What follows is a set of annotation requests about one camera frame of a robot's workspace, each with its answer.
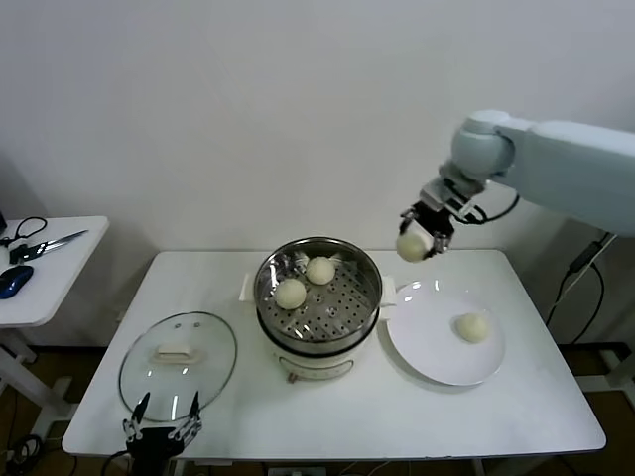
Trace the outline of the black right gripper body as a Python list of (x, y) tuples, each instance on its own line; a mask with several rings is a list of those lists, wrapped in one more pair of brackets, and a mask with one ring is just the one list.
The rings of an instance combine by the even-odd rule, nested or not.
[(446, 209), (433, 210), (419, 201), (411, 206), (411, 212), (413, 220), (431, 236), (444, 238), (453, 236), (451, 214)]

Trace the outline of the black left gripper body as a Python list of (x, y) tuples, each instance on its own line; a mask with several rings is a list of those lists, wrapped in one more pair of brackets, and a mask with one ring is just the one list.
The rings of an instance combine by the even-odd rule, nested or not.
[(173, 430), (173, 427), (143, 428), (140, 439), (133, 436), (126, 440), (134, 476), (161, 476), (169, 460), (184, 451), (180, 439), (169, 437)]

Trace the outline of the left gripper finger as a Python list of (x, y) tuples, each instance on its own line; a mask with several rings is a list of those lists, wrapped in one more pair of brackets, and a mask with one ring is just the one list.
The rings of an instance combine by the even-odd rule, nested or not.
[(141, 422), (150, 401), (150, 393), (147, 392), (143, 399), (136, 405), (130, 418), (122, 421), (123, 431), (127, 441), (139, 440), (143, 437)]
[(194, 440), (201, 428), (199, 392), (196, 392), (192, 398), (187, 418), (169, 433), (169, 439)]

